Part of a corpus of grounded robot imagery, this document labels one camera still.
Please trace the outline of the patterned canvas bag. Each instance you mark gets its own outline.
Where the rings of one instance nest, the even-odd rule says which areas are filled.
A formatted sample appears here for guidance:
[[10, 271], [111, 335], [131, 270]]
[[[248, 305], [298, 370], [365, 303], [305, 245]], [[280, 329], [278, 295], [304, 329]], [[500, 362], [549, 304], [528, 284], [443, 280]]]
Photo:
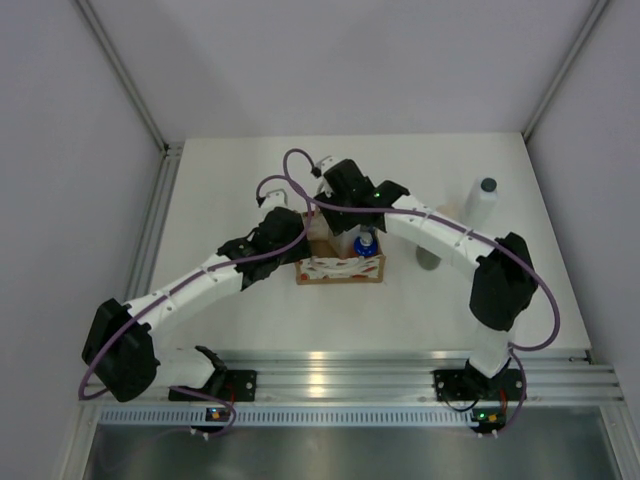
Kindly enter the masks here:
[[311, 226], [307, 233], [311, 256], [295, 264], [296, 283], [303, 285], [334, 285], [347, 283], [381, 283], [384, 278], [386, 256], [384, 255], [378, 231], [359, 226], [361, 231], [373, 231], [377, 237], [378, 254], [369, 257], [340, 259], [328, 243], [329, 226], [319, 209], [311, 216]]

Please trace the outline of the grey pump bottle beige top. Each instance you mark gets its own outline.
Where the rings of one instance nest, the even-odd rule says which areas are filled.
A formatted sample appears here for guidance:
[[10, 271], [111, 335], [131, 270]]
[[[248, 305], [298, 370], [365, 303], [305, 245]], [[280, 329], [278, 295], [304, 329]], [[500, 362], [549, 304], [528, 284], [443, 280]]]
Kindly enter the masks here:
[[[457, 220], [459, 217], [459, 206], [456, 202], [441, 204], [436, 208], [436, 211], [453, 220]], [[441, 263], [440, 257], [421, 246], [416, 247], [415, 258], [418, 265], [426, 271], [433, 271], [437, 269]]]

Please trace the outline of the large white bottle grey cap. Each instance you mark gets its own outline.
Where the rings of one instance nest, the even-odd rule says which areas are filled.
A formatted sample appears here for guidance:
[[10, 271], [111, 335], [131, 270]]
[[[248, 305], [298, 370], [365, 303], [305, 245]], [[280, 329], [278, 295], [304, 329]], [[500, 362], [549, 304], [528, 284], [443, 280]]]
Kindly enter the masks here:
[[491, 216], [498, 202], [498, 183], [493, 177], [478, 178], [464, 204], [464, 221], [471, 228], [479, 229]]

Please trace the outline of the small white bottle grey cap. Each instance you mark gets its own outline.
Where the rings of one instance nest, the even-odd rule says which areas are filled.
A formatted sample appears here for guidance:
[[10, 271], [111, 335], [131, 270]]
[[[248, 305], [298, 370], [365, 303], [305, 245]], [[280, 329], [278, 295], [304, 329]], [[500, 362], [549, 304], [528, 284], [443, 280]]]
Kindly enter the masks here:
[[351, 258], [356, 255], [354, 250], [354, 243], [359, 234], [360, 228], [358, 226], [344, 231], [338, 235], [334, 235], [332, 232], [329, 232], [328, 243], [335, 251], [338, 258]]

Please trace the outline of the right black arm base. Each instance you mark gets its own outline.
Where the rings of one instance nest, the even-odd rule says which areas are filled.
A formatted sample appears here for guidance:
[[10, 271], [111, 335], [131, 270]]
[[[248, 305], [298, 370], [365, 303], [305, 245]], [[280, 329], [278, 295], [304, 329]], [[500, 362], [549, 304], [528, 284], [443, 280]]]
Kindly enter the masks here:
[[486, 377], [471, 369], [439, 369], [433, 372], [439, 401], [474, 401], [492, 399], [501, 388], [505, 373]]

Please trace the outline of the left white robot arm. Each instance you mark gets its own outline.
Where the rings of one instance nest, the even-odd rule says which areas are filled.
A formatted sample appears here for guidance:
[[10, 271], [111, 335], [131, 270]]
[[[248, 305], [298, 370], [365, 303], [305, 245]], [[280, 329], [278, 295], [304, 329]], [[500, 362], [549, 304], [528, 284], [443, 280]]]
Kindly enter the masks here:
[[201, 345], [168, 350], [164, 336], [214, 302], [310, 255], [302, 215], [275, 207], [247, 236], [227, 241], [175, 282], [125, 303], [103, 302], [81, 358], [105, 392], [121, 403], [159, 387], [172, 389], [176, 401], [215, 399], [226, 386], [224, 362]]

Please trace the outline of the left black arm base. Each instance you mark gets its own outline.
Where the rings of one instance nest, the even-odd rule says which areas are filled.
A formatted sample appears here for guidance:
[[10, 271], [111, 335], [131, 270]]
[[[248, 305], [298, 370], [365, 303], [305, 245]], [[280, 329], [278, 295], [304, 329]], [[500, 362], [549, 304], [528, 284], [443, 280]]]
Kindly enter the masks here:
[[254, 402], [257, 380], [255, 370], [228, 370], [219, 390], [219, 398], [232, 404]]

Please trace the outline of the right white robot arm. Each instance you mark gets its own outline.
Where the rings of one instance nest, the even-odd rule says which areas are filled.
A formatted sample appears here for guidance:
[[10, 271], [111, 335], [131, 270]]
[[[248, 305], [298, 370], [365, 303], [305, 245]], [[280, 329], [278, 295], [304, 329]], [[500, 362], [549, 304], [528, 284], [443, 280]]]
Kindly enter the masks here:
[[373, 184], [351, 159], [325, 160], [312, 173], [323, 182], [314, 199], [333, 234], [378, 229], [431, 252], [470, 281], [469, 309], [479, 325], [461, 382], [479, 398], [492, 395], [509, 364], [516, 318], [538, 288], [526, 241], [515, 233], [481, 241], [472, 228], [429, 209], [406, 187], [390, 180]]

